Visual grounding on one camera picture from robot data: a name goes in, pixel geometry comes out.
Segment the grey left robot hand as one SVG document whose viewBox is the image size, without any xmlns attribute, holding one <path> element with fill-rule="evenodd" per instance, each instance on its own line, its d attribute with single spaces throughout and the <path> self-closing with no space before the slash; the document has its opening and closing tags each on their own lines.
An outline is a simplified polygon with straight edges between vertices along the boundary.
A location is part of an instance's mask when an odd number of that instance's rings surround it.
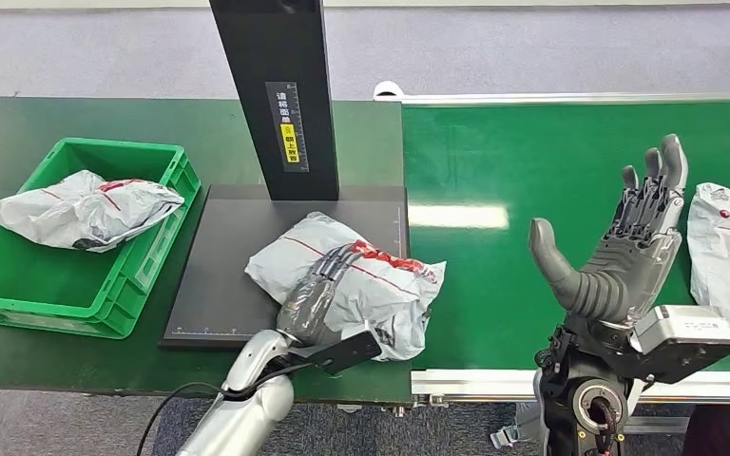
<svg viewBox="0 0 730 456">
<path fill-rule="evenodd" d="M 354 244 L 348 243 L 319 258 L 281 305 L 276 330 L 302 347 L 339 342 L 340 331 L 331 330 L 324 319 L 339 282 L 361 256 Z"/>
</svg>

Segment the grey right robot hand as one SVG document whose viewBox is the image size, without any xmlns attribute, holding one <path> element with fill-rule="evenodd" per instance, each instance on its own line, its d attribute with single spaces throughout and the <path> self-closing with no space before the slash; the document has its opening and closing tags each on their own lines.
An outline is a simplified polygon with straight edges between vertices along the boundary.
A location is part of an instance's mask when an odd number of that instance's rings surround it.
<svg viewBox="0 0 730 456">
<path fill-rule="evenodd" d="M 612 221 L 586 264 L 573 268 L 545 218 L 529 226 L 528 247 L 559 305 L 587 320 L 629 327 L 658 296 L 682 243 L 678 228 L 689 166 L 679 137 L 644 154 L 640 179 L 627 165 Z"/>
</svg>

